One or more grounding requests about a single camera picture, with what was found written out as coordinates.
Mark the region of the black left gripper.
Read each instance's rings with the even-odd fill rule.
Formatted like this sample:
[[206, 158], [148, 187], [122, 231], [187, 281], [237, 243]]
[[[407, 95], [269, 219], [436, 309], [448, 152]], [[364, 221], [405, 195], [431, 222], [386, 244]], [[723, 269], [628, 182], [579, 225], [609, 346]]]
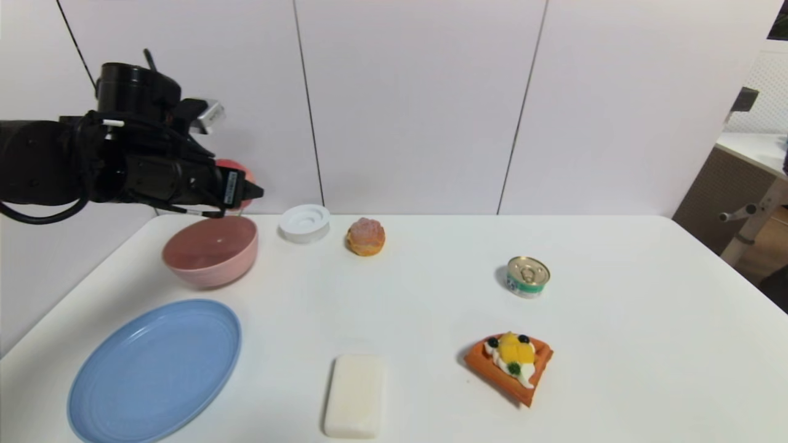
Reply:
[[126, 199], [156, 209], [237, 210], [264, 194], [245, 171], [219, 166], [210, 156], [126, 156]]

